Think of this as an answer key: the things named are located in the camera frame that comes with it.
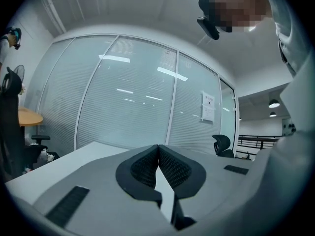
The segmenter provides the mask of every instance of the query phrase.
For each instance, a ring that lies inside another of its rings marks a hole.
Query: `white desk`
[[[25,175],[6,183],[10,193],[33,205],[52,185],[79,169],[81,166],[128,149],[113,147],[97,142],[90,143],[56,161],[50,162]]]

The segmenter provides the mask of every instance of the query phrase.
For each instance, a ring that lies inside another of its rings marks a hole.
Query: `white ceiling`
[[[268,90],[239,98],[240,117],[242,120],[258,120],[269,118],[270,113],[276,112],[278,117],[288,117],[289,112],[280,99],[280,93],[286,85],[274,90]],[[270,100],[278,100],[280,106],[269,108]]]
[[[273,21],[264,20],[251,32],[222,32],[219,40],[210,41],[196,21],[203,15],[198,0],[52,0],[52,3],[66,30],[93,19],[158,28],[198,45],[234,74],[259,69],[274,62],[273,57],[279,58]],[[59,35],[47,15],[44,21],[54,37]]]

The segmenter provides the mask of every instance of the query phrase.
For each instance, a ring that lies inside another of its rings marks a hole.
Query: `office chair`
[[[33,169],[33,163],[37,162],[39,154],[47,147],[25,146],[18,116],[18,94],[21,92],[22,82],[9,67],[7,71],[0,94],[0,143],[4,170],[16,178],[22,175],[26,167]]]
[[[232,150],[227,149],[231,145],[230,139],[225,135],[213,135],[217,141],[214,144],[217,156],[234,158]]]

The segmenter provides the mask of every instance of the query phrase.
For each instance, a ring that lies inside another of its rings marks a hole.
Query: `glass wall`
[[[222,93],[222,119],[221,119],[221,134],[226,135],[231,145],[229,149],[233,150],[235,125],[236,125],[236,106],[234,90],[220,80],[221,93]]]
[[[214,121],[201,120],[203,92],[215,99]],[[218,76],[180,54],[169,144],[196,152],[216,154],[216,140],[212,136],[220,133],[220,101]]]
[[[77,148],[93,141],[122,148],[165,144],[176,52],[119,38],[97,69],[79,118]]]
[[[218,75],[201,63],[138,38],[71,41],[51,46],[26,97],[26,107],[36,110],[34,94],[42,95],[39,134],[51,137],[44,142],[50,151],[63,156],[96,141],[121,148],[169,144],[215,154],[212,136],[220,130],[233,148],[234,92],[227,85],[220,90]],[[213,120],[201,119],[203,93],[214,98]],[[221,113],[221,104],[230,112]]]

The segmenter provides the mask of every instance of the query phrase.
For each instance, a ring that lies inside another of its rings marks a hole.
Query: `railing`
[[[271,148],[280,137],[282,136],[239,135],[237,145],[247,148]]]

